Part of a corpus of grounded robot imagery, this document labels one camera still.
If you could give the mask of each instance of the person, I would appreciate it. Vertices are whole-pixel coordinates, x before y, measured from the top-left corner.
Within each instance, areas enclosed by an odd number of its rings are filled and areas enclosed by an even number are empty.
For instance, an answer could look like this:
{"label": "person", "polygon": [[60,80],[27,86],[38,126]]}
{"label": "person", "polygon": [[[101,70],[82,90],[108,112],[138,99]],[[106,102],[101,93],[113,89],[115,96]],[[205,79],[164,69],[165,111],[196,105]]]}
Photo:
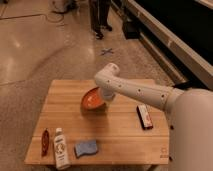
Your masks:
{"label": "person", "polygon": [[107,22],[110,4],[111,0],[89,0],[91,28],[97,39],[104,37],[101,28],[112,31]]}

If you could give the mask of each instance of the black cable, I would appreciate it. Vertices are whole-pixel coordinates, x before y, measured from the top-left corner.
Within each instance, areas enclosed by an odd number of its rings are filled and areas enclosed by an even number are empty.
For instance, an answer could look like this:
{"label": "black cable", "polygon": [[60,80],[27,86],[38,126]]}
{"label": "black cable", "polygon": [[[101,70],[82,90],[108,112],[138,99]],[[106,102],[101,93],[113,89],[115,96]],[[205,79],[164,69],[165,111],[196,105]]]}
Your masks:
{"label": "black cable", "polygon": [[7,8],[7,5],[4,6],[3,11],[2,11],[2,13],[1,13],[1,16],[0,16],[0,19],[3,17],[6,8]]}
{"label": "black cable", "polygon": [[2,13],[1,13],[0,21],[2,21],[2,20],[11,20],[11,19],[19,19],[19,18],[27,18],[27,17],[37,17],[37,16],[44,16],[45,19],[46,19],[46,21],[48,21],[48,22],[50,22],[50,23],[59,23],[59,22],[61,22],[61,21],[64,20],[64,14],[62,14],[62,13],[56,13],[56,12],[51,12],[51,13],[61,15],[61,18],[60,18],[59,20],[57,20],[57,21],[50,20],[50,19],[48,18],[48,15],[46,15],[46,14],[21,15],[21,16],[5,17],[5,18],[3,18],[3,15],[4,15],[5,11],[6,11],[6,8],[7,8],[7,5],[5,5],[5,7],[4,7],[4,9],[3,9]]}

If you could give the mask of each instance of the shoe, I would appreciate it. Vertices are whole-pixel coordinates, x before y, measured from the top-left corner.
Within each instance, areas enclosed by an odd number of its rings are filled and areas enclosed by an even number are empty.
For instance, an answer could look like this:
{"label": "shoe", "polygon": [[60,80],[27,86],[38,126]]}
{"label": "shoe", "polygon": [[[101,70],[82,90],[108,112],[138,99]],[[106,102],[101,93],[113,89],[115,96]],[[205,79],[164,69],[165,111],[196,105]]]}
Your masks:
{"label": "shoe", "polygon": [[106,29],[108,31],[112,31],[112,26],[110,26],[109,24],[107,25],[102,25],[101,28]]}
{"label": "shoe", "polygon": [[101,40],[104,38],[104,35],[103,35],[103,33],[101,33],[100,30],[95,30],[95,37],[96,37],[96,39]]}

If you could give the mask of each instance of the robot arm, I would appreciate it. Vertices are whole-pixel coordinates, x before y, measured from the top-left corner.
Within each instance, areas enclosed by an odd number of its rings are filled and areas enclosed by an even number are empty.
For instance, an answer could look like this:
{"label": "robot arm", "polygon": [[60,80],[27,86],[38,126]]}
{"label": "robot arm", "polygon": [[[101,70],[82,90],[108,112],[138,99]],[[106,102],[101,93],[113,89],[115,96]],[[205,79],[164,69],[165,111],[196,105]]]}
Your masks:
{"label": "robot arm", "polygon": [[112,100],[114,92],[118,92],[170,113],[172,104],[184,92],[172,87],[139,84],[116,77],[119,72],[117,65],[109,63],[95,75],[100,95],[106,101]]}
{"label": "robot arm", "polygon": [[213,170],[213,93],[138,84],[118,78],[119,72],[110,63],[95,75],[101,98],[118,92],[171,114],[169,171]]}

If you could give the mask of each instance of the wooden table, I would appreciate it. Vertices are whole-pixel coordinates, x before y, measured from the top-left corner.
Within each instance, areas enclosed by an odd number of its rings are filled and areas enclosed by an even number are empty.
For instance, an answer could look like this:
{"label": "wooden table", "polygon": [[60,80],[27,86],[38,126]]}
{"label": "wooden table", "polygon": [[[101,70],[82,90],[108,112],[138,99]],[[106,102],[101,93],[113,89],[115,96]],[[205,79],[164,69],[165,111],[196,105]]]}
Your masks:
{"label": "wooden table", "polygon": [[[153,80],[135,80],[154,84]],[[169,131],[164,113],[148,106],[154,128],[141,128],[138,101],[117,94],[106,111],[82,111],[83,95],[95,87],[92,80],[54,80],[34,131],[25,163],[54,165],[55,129],[62,127],[72,165],[88,164],[167,164]],[[41,135],[48,128],[51,142],[46,157],[41,157]],[[74,145],[96,139],[99,152],[76,159]]]}

